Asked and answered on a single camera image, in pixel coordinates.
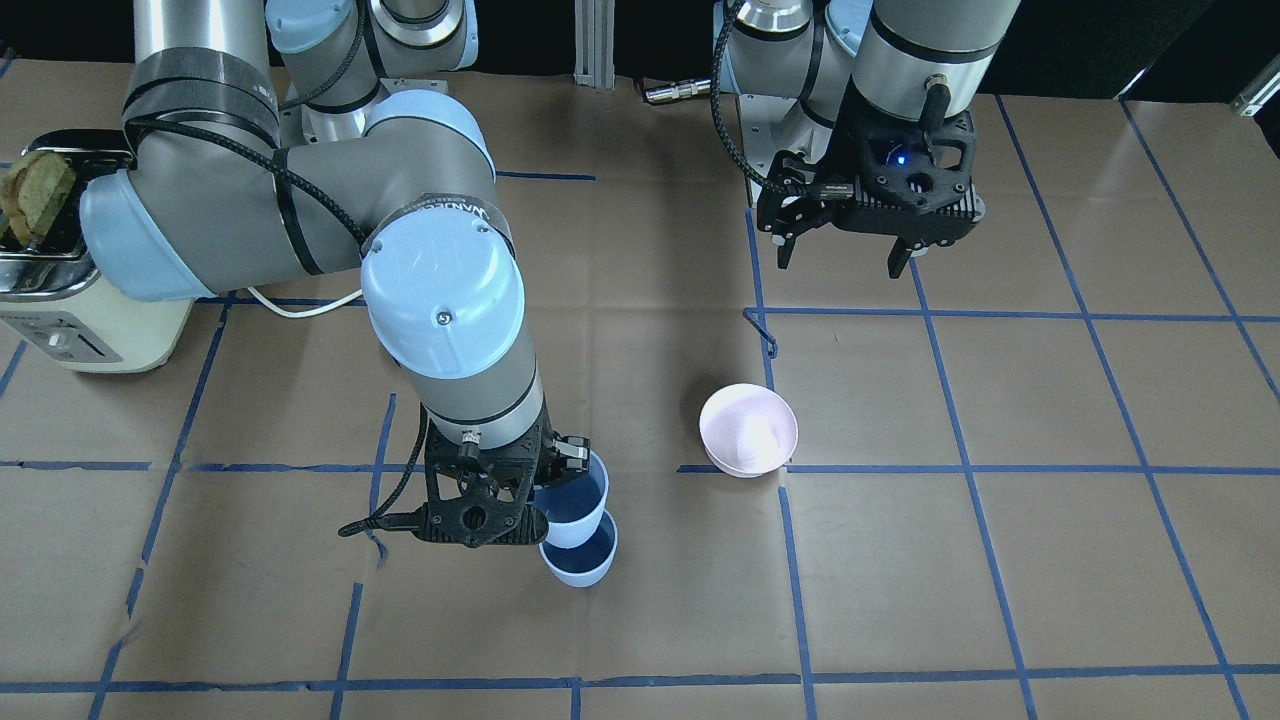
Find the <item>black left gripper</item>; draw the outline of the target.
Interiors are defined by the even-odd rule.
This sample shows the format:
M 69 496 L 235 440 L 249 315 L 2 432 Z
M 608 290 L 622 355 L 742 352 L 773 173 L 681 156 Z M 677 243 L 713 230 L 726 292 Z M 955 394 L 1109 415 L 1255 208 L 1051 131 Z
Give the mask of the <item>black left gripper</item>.
M 756 227 L 774 236 L 776 265 L 790 268 L 797 238 L 823 225 L 895 238 L 887 273 L 899 279 L 932 246 L 948 247 L 986 218 L 972 179 L 977 132 L 952 117 L 948 83 L 928 79 L 916 119 L 876 108 L 849 82 L 826 154 L 815 163 L 774 155 L 756 201 Z

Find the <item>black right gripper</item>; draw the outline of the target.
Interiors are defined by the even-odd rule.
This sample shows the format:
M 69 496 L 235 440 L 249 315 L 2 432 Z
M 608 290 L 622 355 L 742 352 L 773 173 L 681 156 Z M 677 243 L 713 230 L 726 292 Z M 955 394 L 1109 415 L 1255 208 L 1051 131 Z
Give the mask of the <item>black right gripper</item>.
M 538 489 L 563 486 L 589 469 L 589 438 L 554 432 L 547 410 L 498 448 L 480 448 L 476 430 L 460 442 L 447 439 L 431 421 L 420 436 L 428 497 L 412 514 L 412 534 L 429 543 L 538 544 L 550 530 L 547 514 L 532 503 Z

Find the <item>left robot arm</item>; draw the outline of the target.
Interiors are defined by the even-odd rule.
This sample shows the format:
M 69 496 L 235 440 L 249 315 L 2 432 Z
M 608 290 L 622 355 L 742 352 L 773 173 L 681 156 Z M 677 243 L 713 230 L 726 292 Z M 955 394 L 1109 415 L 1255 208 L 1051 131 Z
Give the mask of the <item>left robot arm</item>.
M 984 218 L 970 105 L 1015 1 L 722 1 L 710 115 L 787 268 L 832 225 L 893 240 L 887 272 Z

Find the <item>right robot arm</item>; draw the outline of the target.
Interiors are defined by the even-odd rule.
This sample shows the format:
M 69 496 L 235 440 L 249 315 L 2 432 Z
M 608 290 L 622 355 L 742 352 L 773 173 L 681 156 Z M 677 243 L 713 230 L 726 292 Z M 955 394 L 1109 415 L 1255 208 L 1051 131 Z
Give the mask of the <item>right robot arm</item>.
M 474 115 L 393 69 L 474 58 L 451 1 L 137 1 L 132 163 L 79 200 L 124 296 L 178 301 L 356 269 L 420 400 L 428 497 L 340 534 L 544 544 L 541 489 L 590 468 L 550 425 L 497 165 Z

